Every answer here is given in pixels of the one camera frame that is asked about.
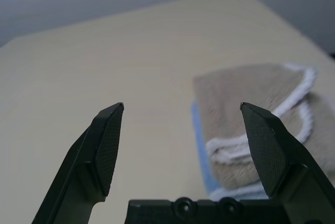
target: beige table surface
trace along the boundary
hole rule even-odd
[[[181,0],[17,38],[0,49],[0,223],[30,223],[68,148],[125,103],[111,191],[90,223],[123,223],[131,198],[206,198],[192,77],[260,62],[335,62],[257,0]]]

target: beige towel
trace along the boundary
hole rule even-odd
[[[330,182],[335,185],[335,103],[315,93],[309,93],[303,102],[309,104],[314,118],[311,134],[304,146],[327,175]],[[285,121],[287,130],[289,130],[289,121],[283,121]],[[259,180],[252,162],[223,165],[212,161],[211,164],[215,177],[224,186],[227,183],[223,183],[223,181],[228,181],[228,185],[234,188],[240,181],[252,183]]]
[[[312,120],[304,101],[316,71],[294,64],[259,64],[217,71],[194,79],[196,101],[214,176],[227,189],[257,181],[239,104],[249,102],[280,117],[300,141]]]

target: blue cloth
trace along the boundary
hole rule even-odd
[[[195,130],[198,156],[200,161],[200,169],[209,198],[213,201],[219,201],[223,197],[234,197],[236,199],[268,198],[260,182],[240,187],[234,190],[227,190],[219,184],[219,182],[215,179],[211,171],[208,155],[205,148],[205,143],[203,141],[203,132],[202,132],[200,114],[196,103],[192,104],[192,118],[193,118],[193,127]]]

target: tabletop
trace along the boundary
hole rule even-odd
[[[109,196],[90,223],[123,223],[133,198],[207,198],[190,106],[195,75],[295,62],[335,98],[335,62],[258,0],[179,0],[17,38],[0,48],[1,223],[34,218],[71,144],[125,104]]]

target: folded towel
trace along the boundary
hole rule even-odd
[[[335,104],[312,92],[306,99],[314,117],[314,126],[304,146],[335,185]]]
[[[209,73],[194,79],[197,106],[214,177],[227,189],[259,180],[250,157],[241,102],[270,110],[301,143],[312,129],[306,101],[316,78],[313,68],[259,64]]]
[[[309,104],[314,116],[314,127],[304,146],[327,175],[330,182],[335,185],[335,103],[316,93],[309,93],[304,100]],[[233,197],[237,200],[266,199],[267,195],[261,182],[229,190],[217,181],[212,173],[205,148],[196,103],[192,105],[192,117],[200,168],[209,198],[213,201],[219,201],[223,197]]]
[[[196,145],[200,161],[200,169],[202,172],[206,191],[210,200],[219,201],[224,197],[233,197],[236,200],[240,199],[267,199],[267,195],[261,182],[256,182],[252,185],[240,187],[233,190],[225,189],[213,176],[209,164],[208,155],[203,141],[203,132],[200,123],[200,115],[196,103],[192,105],[193,127],[196,137]]]

